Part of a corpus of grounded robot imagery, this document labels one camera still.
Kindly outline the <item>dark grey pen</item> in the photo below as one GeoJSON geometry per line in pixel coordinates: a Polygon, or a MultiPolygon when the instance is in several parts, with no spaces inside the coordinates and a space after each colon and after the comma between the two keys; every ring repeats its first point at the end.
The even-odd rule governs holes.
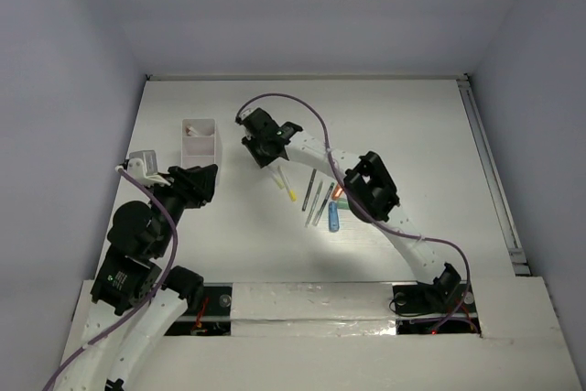
{"type": "Polygon", "coordinates": [[[314,168],[311,171],[311,174],[310,174],[310,177],[309,177],[308,187],[307,187],[307,190],[306,190],[306,193],[305,193],[305,196],[304,196],[304,200],[303,200],[303,203],[302,203],[301,210],[303,212],[305,212],[307,210],[307,207],[308,207],[308,204],[309,204],[309,197],[310,197],[311,192],[312,192],[312,188],[313,188],[313,185],[314,185],[314,181],[315,181],[316,175],[317,175],[317,170],[314,168]]]}

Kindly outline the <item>white pen yellow tip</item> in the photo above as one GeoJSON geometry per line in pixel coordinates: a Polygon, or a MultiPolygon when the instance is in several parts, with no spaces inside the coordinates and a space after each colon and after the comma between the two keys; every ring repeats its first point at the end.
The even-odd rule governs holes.
{"type": "Polygon", "coordinates": [[[278,167],[277,167],[277,172],[278,172],[278,174],[279,174],[280,178],[281,178],[281,179],[282,179],[282,181],[283,181],[283,185],[284,185],[284,187],[285,187],[285,190],[286,190],[286,191],[287,191],[287,193],[288,193],[288,197],[289,197],[289,199],[290,199],[292,202],[295,202],[295,201],[297,200],[297,195],[296,195],[295,191],[293,191],[293,189],[292,189],[292,187],[291,187],[291,185],[290,185],[290,182],[289,182],[289,180],[288,180],[288,177],[287,177],[287,175],[286,175],[286,173],[285,173],[284,169],[282,169],[282,167],[281,167],[281,166],[278,166],[278,167]]]}

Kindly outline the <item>clear silver pen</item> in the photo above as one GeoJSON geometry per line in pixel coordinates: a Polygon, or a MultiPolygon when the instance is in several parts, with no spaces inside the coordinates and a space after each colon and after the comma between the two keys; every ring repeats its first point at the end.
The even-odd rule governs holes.
{"type": "Polygon", "coordinates": [[[307,219],[305,221],[305,227],[309,227],[309,225],[310,225],[310,223],[312,221],[312,217],[314,215],[314,212],[316,210],[317,203],[318,203],[319,198],[320,198],[320,193],[321,193],[322,186],[323,186],[323,180],[321,180],[319,182],[318,187],[317,187],[317,189],[315,191],[315,194],[313,196],[313,199],[312,199],[312,202],[311,202],[311,205],[310,205],[310,209],[309,209],[309,214],[308,214],[308,217],[307,217],[307,219]]]}

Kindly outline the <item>green dark pen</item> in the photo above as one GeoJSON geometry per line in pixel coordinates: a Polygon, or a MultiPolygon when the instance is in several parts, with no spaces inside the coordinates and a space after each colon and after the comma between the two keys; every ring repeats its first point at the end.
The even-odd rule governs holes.
{"type": "Polygon", "coordinates": [[[319,209],[317,211],[317,214],[315,215],[315,217],[313,219],[313,223],[312,223],[313,226],[317,226],[319,224],[320,218],[321,218],[321,216],[322,216],[322,214],[323,214],[323,212],[324,212],[324,210],[326,208],[326,205],[328,204],[328,202],[329,202],[329,200],[331,198],[331,195],[333,193],[333,190],[334,190],[335,186],[336,185],[332,182],[331,185],[330,185],[330,187],[327,189],[326,194],[324,196],[324,199],[322,200],[322,202],[320,204],[320,207],[319,207],[319,209]]]}

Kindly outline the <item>white pen orange cap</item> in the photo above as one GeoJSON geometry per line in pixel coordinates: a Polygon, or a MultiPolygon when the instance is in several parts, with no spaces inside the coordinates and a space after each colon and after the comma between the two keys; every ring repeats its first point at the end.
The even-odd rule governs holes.
{"type": "Polygon", "coordinates": [[[186,137],[212,137],[214,136],[214,126],[213,125],[191,125],[192,130],[190,135],[188,136],[185,133],[186,137]]]}

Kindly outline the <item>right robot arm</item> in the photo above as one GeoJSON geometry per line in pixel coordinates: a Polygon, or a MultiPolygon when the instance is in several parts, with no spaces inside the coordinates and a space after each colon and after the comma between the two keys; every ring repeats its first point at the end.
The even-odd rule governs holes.
{"type": "Polygon", "coordinates": [[[423,303],[433,313],[453,313],[466,295],[457,269],[441,259],[401,207],[396,184],[378,154],[346,152],[320,141],[300,125],[279,125],[257,107],[235,117],[242,144],[264,168],[278,159],[314,168],[338,181],[352,213],[379,229],[410,267],[423,303]]]}

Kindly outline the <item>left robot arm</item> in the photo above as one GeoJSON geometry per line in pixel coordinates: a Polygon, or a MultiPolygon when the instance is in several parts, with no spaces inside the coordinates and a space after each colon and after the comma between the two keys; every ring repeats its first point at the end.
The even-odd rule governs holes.
{"type": "Polygon", "coordinates": [[[171,167],[142,151],[117,166],[148,202],[121,205],[90,291],[81,345],[45,384],[47,390],[129,390],[170,326],[202,303],[204,281],[174,263],[178,223],[212,201],[218,167],[171,167]]]}

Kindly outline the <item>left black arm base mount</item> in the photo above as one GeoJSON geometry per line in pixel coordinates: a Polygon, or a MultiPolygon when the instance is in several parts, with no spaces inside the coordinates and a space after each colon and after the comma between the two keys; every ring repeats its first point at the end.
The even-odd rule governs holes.
{"type": "Polygon", "coordinates": [[[175,320],[166,336],[230,336],[233,285],[211,284],[204,288],[197,309],[189,309],[175,320]]]}

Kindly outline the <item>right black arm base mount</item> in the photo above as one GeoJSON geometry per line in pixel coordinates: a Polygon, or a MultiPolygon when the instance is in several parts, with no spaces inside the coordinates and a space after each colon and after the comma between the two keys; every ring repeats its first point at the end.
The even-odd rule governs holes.
{"type": "Polygon", "coordinates": [[[393,286],[389,309],[396,317],[398,335],[481,334],[475,297],[470,288],[463,305],[435,331],[432,329],[451,312],[463,296],[465,285],[459,286],[457,297],[447,308],[433,306],[424,295],[423,287],[416,284],[393,286]]]}

